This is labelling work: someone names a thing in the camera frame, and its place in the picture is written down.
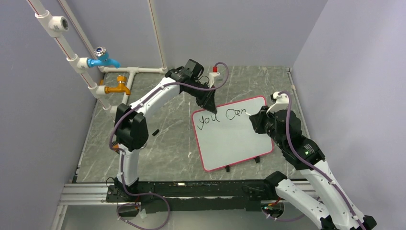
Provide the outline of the white PVC pipe frame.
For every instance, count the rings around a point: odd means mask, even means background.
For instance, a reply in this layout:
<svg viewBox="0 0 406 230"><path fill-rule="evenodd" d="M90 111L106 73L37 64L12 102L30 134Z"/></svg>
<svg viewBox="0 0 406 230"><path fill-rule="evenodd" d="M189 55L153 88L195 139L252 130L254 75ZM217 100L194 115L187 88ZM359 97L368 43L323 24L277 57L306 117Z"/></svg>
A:
<svg viewBox="0 0 406 230"><path fill-rule="evenodd" d="M131 89L134 77L138 73L164 74L168 70L163 54L163 48L161 46L158 46L161 61L160 68L120 67L118 61L109 57L109 54L104 47L94 48L91 45L84 30L81 28L73 11L65 0L60 0L59 4L66 16L53 16L39 0L27 0L27 3L34 11L35 18L62 50L63 54L66 56L67 62L74 71L81 76L93 97L97 99L104 112L111 118L115 117L117 107L111 105L105 99L106 95L109 93L125 93L125 91ZM64 37L64 33L67 32L70 27L73 27L76 30L79 37L84 42L85 47L88 49L90 57L79 57L71 48ZM129 78L126 82L119 82L118 87L116 88L107 88L105 85L99 85L93 80L88 73L88 69L90 68L98 68L101 73L128 72Z"/></svg>

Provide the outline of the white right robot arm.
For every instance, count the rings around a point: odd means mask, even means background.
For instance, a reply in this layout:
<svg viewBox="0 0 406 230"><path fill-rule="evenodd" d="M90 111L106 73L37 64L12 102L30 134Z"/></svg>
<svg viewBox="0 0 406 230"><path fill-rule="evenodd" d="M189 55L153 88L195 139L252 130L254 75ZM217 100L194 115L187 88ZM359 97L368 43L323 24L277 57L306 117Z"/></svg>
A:
<svg viewBox="0 0 406 230"><path fill-rule="evenodd" d="M295 187L280 171L264 179L264 194L270 199L278 196L300 210L319 230L372 230L377 222L364 215L336 181L320 147L302 134L301 120L286 109L269 113L262 106L249 116L253 129L266 134L280 148L283 157L305 177L320 201Z"/></svg>

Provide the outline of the blue plastic faucet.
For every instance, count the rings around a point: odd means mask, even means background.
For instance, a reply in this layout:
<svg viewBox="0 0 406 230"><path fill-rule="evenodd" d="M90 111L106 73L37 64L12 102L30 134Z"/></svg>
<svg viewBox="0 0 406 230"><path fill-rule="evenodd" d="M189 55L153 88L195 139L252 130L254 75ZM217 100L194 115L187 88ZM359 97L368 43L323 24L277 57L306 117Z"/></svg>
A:
<svg viewBox="0 0 406 230"><path fill-rule="evenodd" d="M113 66L117 69L120 67L120 64L118 61L110 58L109 53L105 47L99 46L94 49L93 53L94 53L96 59L89 58L87 60L87 65L89 68L100 67L100 66L103 66L103 67Z"/></svg>

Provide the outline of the pink framed whiteboard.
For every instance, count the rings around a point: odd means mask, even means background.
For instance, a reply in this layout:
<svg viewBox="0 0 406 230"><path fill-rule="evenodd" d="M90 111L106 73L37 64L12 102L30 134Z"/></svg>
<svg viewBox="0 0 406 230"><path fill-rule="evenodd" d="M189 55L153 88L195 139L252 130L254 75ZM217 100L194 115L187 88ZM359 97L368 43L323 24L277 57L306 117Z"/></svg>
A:
<svg viewBox="0 0 406 230"><path fill-rule="evenodd" d="M207 172L248 161L273 151L266 134L255 133L249 114L266 105L263 95L226 103L217 114L206 110L191 115L203 169Z"/></svg>

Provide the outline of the orange brass faucet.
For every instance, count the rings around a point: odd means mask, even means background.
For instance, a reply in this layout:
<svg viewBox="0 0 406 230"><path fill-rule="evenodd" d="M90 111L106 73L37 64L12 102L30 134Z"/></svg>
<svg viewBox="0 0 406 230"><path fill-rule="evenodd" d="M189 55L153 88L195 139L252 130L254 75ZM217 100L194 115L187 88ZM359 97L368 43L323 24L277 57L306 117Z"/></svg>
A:
<svg viewBox="0 0 406 230"><path fill-rule="evenodd" d="M106 94L110 93L124 93L125 95L131 94L130 89L126 86L127 77L125 77L124 75L118 75L116 81L117 81L116 87L104 86L104 92Z"/></svg>

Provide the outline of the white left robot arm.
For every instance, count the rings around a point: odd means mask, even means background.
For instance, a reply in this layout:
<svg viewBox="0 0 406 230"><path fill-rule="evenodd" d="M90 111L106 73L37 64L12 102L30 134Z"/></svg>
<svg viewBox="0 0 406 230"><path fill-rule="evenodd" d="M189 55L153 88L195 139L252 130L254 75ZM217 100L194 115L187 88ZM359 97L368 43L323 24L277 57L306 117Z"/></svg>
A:
<svg viewBox="0 0 406 230"><path fill-rule="evenodd" d="M119 196L125 201L132 201L138 193L138 160L141 149L147 144L149 132L147 121L171 99L185 92L193 96L196 104L213 114L217 113L214 85L216 80L225 83L213 66L202 82L204 67L189 59L185 66L170 69L162 80L141 99L130 105L124 103L117 107L115 123L110 136L109 147L120 156L119 169L114 185L119 189Z"/></svg>

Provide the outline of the black marker cap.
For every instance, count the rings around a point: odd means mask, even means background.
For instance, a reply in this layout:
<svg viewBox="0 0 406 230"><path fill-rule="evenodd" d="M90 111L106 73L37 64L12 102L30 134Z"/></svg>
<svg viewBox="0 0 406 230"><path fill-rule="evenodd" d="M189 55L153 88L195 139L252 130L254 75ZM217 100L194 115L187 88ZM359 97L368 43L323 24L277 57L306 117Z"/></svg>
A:
<svg viewBox="0 0 406 230"><path fill-rule="evenodd" d="M152 133L152 136L156 136L159 132L160 132L160 130L159 130L159 129L156 129L156 130Z"/></svg>

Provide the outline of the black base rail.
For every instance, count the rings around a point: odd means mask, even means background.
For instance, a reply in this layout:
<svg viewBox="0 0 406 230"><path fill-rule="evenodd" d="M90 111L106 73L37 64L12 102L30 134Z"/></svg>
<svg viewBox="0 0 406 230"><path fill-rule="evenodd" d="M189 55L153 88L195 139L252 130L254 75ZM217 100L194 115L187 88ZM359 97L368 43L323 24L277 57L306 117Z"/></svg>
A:
<svg viewBox="0 0 406 230"><path fill-rule="evenodd" d="M148 213L166 211L260 211L281 203L263 180L137 182L128 193L117 182L108 186L107 203L136 203Z"/></svg>

